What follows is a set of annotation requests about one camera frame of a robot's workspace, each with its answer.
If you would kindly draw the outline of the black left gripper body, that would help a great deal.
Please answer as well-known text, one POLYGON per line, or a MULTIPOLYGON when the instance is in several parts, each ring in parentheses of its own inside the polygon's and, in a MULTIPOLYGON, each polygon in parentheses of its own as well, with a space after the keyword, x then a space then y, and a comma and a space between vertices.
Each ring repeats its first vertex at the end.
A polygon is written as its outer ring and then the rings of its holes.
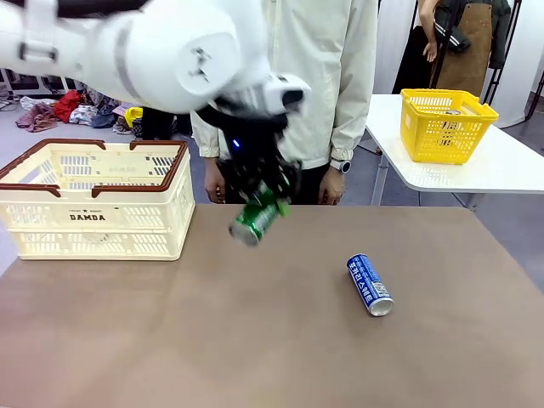
POLYGON ((208 105, 201 109, 201 119, 220 129, 228 148, 229 158, 222 160, 231 181, 232 161, 264 161, 263 181, 273 185, 280 160, 285 160, 278 144, 287 128, 287 115, 260 116, 246 114, 232 116, 208 105))

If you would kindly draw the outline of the person's right hand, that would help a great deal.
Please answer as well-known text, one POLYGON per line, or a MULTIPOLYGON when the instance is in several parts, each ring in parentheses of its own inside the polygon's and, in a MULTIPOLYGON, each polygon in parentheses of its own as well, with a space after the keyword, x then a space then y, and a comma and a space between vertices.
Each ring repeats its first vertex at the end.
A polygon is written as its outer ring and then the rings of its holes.
POLYGON ((210 202, 224 204, 226 197, 225 181, 218 168, 216 158, 205 159, 205 191, 210 202))

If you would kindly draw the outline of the person's left hand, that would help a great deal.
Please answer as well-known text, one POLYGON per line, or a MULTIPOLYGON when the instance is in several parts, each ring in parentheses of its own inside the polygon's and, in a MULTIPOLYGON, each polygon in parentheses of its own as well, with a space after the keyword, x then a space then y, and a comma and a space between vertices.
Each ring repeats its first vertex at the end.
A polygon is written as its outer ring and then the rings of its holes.
POLYGON ((339 170, 329 167, 320 183, 318 203, 336 206, 345 191, 345 176, 339 170))

